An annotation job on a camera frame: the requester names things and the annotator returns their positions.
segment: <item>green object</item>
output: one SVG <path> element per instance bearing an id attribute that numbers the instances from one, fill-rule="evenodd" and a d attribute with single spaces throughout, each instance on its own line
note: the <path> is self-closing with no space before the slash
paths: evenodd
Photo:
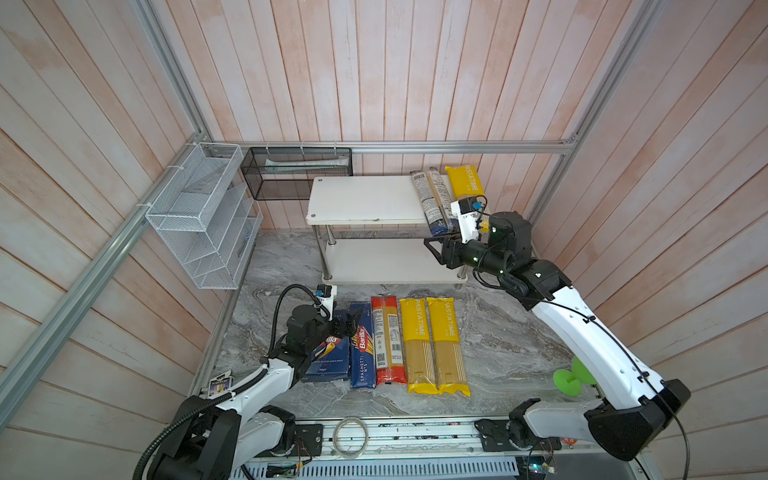
<path id="1" fill-rule="evenodd" d="M 586 383 L 587 385 L 598 384 L 598 381 L 589 373 L 584 363 L 581 363 L 581 360 L 576 357 L 574 357 L 574 361 L 571 363 L 571 371 L 577 379 L 581 380 L 581 383 Z"/>
<path id="2" fill-rule="evenodd" d="M 570 370 L 560 369 L 552 376 L 554 386 L 567 396 L 578 396 L 581 393 L 581 382 Z"/>

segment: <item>black mesh basket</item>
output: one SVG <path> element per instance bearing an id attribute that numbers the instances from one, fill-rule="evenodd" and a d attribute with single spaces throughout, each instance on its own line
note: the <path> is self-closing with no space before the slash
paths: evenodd
<path id="1" fill-rule="evenodd" d="M 240 169 L 256 200 L 309 200 L 315 177 L 352 176 L 352 151 L 334 147 L 252 147 Z"/>

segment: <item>wooden wall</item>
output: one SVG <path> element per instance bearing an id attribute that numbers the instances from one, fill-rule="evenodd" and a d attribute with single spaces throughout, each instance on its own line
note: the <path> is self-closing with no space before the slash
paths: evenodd
<path id="1" fill-rule="evenodd" d="M 670 2 L 533 233 L 639 357 L 692 390 L 693 476 L 768 475 L 767 25 L 766 0 Z M 679 430 L 660 438 L 681 477 Z"/>
<path id="2" fill-rule="evenodd" d="M 130 2 L 0 2 L 0 366 L 194 129 Z M 220 297 L 147 232 L 0 434 L 8 478 L 130 478 Z"/>
<path id="3" fill-rule="evenodd" d="M 156 0 L 225 141 L 569 137 L 638 0 Z M 491 208 L 529 213 L 557 155 L 365 155 L 357 174 L 474 164 Z M 306 228 L 306 202 L 262 205 Z"/>

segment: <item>lower shelf board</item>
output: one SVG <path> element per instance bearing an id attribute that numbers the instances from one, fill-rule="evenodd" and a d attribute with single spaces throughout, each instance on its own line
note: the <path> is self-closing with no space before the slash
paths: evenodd
<path id="1" fill-rule="evenodd" d="M 339 239 L 326 246 L 331 284 L 466 283 L 440 265 L 421 238 Z"/>

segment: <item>wood panel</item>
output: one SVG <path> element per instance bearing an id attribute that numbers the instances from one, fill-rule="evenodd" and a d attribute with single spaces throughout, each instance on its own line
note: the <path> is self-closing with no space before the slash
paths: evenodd
<path id="1" fill-rule="evenodd" d="M 766 26 L 768 2 L 667 4 L 533 232 L 636 355 L 691 389 L 697 478 L 768 469 L 753 444 L 768 417 Z M 651 448 L 682 476 L 675 425 Z"/>
<path id="2" fill-rule="evenodd" d="M 4 369 L 194 128 L 129 4 L 2 2 L 0 51 Z M 0 434 L 6 475 L 127 475 L 184 400 L 220 308 L 148 233 Z"/>
<path id="3" fill-rule="evenodd" d="M 157 3 L 217 140 L 483 141 L 570 137 L 642 2 Z M 244 110 L 247 118 L 238 114 Z M 473 164 L 491 207 L 528 214 L 558 159 L 369 154 L 353 161 L 356 174 L 367 175 Z M 265 228 L 306 228 L 301 203 L 263 207 L 272 220 Z"/>

